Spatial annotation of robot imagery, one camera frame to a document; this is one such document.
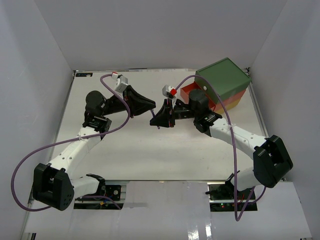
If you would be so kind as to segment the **green drawer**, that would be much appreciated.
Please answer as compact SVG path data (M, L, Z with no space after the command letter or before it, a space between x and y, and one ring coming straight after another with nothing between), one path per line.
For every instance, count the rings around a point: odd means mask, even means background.
M205 91L213 103L218 104L220 101L215 92L216 88L214 87L214 75L212 73L200 72L199 70L197 70L195 74L197 75L197 77L194 78L195 83L203 91Z

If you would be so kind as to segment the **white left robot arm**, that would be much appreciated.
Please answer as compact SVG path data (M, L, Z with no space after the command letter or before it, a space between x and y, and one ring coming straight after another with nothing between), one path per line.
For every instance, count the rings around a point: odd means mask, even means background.
M109 132L112 121L107 115L129 110L129 116L139 116L156 107L155 101L137 93L128 85L120 95L105 98L97 90L85 98L84 123L75 141L47 164L38 164L33 173L33 198L52 208L64 211L73 199L89 196L99 200L105 196L106 181L88 173L78 179L72 175L80 162Z

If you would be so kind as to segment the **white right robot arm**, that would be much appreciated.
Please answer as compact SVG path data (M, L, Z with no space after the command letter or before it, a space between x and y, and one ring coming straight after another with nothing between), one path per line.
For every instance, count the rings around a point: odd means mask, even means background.
M150 120L151 126L172 128L176 120L193 119L196 129L209 137L224 141L253 161L253 166L232 174L226 181L226 195L236 200L244 190L258 185L273 188L292 168L293 162L283 140L272 135L256 135L238 126L209 108L209 99L200 89L192 90L188 103L167 98L160 111Z

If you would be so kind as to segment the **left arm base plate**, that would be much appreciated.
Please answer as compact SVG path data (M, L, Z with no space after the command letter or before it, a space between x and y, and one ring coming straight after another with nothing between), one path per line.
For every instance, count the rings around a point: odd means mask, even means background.
M76 210L121 210L126 198L126 185L106 184L101 193L94 193L77 198Z

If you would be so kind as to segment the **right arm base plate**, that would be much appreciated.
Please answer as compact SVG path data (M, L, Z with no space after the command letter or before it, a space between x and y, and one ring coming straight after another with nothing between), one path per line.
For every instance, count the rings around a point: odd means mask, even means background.
M244 211L257 211L256 195L253 193L248 201L247 206L244 208L247 198L249 197L251 189L248 188L237 193L237 213L239 214L242 209ZM234 212L234 190L233 188L225 185L224 182L207 182L207 190L205 194L209 198L210 211L215 212Z

